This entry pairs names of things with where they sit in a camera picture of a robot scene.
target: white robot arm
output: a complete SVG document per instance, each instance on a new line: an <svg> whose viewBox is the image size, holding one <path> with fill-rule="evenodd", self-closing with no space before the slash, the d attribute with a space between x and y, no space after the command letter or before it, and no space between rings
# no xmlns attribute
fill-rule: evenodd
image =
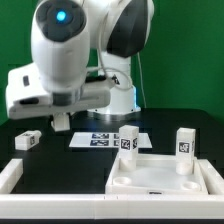
<svg viewBox="0 0 224 224"><path fill-rule="evenodd" d="M129 57L145 45L151 0L43 0L33 17L33 63L9 72L12 119L99 108L110 102L108 78L86 83L91 48Z"/></svg>

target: white wooden block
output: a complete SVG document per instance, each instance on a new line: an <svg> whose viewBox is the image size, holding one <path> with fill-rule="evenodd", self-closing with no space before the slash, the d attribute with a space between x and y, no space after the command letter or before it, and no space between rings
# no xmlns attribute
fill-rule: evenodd
<svg viewBox="0 0 224 224"><path fill-rule="evenodd" d="M15 138L15 148L17 150L29 150L39 143L40 131L27 131Z"/></svg>

